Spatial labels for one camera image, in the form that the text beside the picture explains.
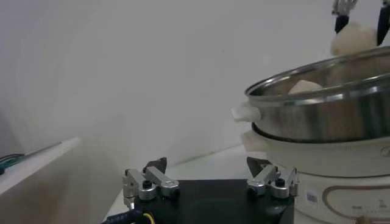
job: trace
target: pot handle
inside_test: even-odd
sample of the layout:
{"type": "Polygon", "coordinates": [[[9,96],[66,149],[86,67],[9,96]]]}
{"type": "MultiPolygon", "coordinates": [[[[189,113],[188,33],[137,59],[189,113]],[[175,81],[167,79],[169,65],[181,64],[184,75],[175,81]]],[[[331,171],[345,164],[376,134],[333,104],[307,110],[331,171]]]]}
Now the pot handle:
{"type": "Polygon", "coordinates": [[[244,102],[240,106],[232,108],[234,121],[255,122],[261,119],[260,110],[253,107],[249,102],[244,102]]]}
{"type": "Polygon", "coordinates": [[[261,139],[254,131],[247,131],[240,135],[241,142],[247,152],[268,152],[268,143],[261,139]]]}

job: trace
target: label sticker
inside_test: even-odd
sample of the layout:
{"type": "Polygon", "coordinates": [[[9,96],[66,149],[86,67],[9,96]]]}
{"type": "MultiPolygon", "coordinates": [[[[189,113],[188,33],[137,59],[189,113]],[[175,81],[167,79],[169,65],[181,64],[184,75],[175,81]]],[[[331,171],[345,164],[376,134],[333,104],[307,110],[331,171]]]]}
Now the label sticker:
{"type": "Polygon", "coordinates": [[[318,205],[318,194],[313,190],[306,190],[305,194],[306,203],[309,205],[317,206],[318,205]]]}

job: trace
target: silver bracket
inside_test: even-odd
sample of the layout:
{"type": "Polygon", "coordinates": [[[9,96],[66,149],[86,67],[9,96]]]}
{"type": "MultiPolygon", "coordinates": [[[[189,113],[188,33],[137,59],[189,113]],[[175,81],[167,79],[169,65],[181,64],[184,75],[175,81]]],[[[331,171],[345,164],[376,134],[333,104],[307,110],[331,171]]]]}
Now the silver bracket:
{"type": "Polygon", "coordinates": [[[333,2],[332,14],[347,16],[355,8],[357,2],[358,0],[335,0],[333,2]]]}
{"type": "Polygon", "coordinates": [[[156,195],[156,185],[146,180],[138,170],[129,169],[126,171],[126,176],[123,178],[125,199],[138,196],[141,200],[152,200],[156,195]]]}
{"type": "Polygon", "coordinates": [[[298,175],[296,168],[286,168],[281,171],[280,177],[271,183],[271,195],[275,198],[297,196],[298,175]]]}
{"type": "Polygon", "coordinates": [[[247,180],[247,190],[253,196],[261,196],[266,193],[266,186],[269,182],[278,177],[277,168],[273,165],[267,165],[253,179],[247,180]]]}
{"type": "Polygon", "coordinates": [[[180,194],[180,186],[177,180],[172,180],[160,172],[156,167],[150,166],[145,171],[146,179],[160,186],[161,194],[169,198],[177,198],[180,194]]]}

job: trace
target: white shelf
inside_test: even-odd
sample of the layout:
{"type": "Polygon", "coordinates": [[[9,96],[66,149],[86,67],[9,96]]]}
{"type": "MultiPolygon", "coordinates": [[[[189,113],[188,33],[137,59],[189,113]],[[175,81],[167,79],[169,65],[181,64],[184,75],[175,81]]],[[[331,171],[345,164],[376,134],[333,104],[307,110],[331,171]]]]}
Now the white shelf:
{"type": "Polygon", "coordinates": [[[79,145],[79,138],[72,138],[58,145],[39,151],[5,170],[0,176],[0,195],[33,175],[53,160],[79,145]]]}

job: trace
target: robotic arm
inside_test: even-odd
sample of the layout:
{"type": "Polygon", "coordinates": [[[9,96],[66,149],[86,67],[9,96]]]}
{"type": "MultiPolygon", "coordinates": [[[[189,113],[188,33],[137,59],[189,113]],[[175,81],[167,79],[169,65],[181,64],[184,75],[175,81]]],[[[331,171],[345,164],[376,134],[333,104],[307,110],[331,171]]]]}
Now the robotic arm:
{"type": "Polygon", "coordinates": [[[335,0],[333,3],[333,11],[331,12],[334,15],[337,15],[335,31],[336,33],[340,32],[349,22],[349,13],[355,8],[358,0],[335,0]]]}
{"type": "MultiPolygon", "coordinates": [[[[349,13],[355,8],[358,0],[335,0],[332,14],[336,15],[335,31],[339,33],[349,22],[349,13]]],[[[380,10],[377,45],[381,45],[390,28],[390,0],[383,0],[383,7],[380,10]]]]}

